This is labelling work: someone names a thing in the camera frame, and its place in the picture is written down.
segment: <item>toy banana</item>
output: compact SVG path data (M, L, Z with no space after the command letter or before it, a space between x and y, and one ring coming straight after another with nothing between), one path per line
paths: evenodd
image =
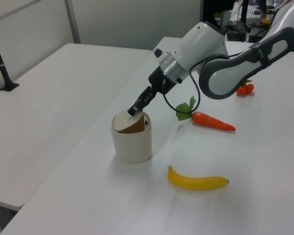
M210 190L221 188L229 182L223 177L205 177L205 178L191 178L179 175L176 173L172 166L169 166L168 171L169 181L179 188L190 190Z

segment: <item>orange carrot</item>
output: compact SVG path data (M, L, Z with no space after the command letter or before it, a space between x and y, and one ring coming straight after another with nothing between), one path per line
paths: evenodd
M224 123L218 119L215 119L211 116L208 116L208 115L200 113L200 112L194 112L192 115L192 120L196 124L209 126L209 127L224 130L224 131L235 131L236 130L234 126L231 126L227 123Z

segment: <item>toy carrot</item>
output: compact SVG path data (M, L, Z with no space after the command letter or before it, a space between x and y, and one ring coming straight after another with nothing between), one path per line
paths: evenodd
M190 100L190 104L180 104L176 107L176 116L179 121L192 118L193 122L199 125L209 126L212 128L224 130L224 131L235 131L235 127L227 123L224 123L218 119L200 112L194 112L192 114L192 108L194 107L195 99L194 96Z
M223 130L223 131L235 131L236 130L234 126L231 126L227 123L224 123L218 119L215 119L211 116L208 116L208 115L200 113L200 112L194 112L192 115L192 120L196 124L209 126L212 128Z

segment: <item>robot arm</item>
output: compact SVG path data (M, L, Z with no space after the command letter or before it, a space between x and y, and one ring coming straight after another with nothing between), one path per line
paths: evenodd
M210 23L198 23L160 61L158 68L148 78L151 86L141 93L128 113L133 116L142 110L157 92L168 93L176 84L182 83L195 63L216 53L227 55L224 35Z
M133 116L142 110L157 92L169 92L187 77L198 61L204 60L199 71L202 92L213 99L224 99L248 78L293 49L294 0L277 12L265 38L233 59L228 57L222 32L209 23L199 23L160 61L159 67L149 76L151 86L143 91L128 113Z
M214 60L200 71L202 92L213 99L231 96L249 77L294 49L294 0L277 12L269 32L233 59Z

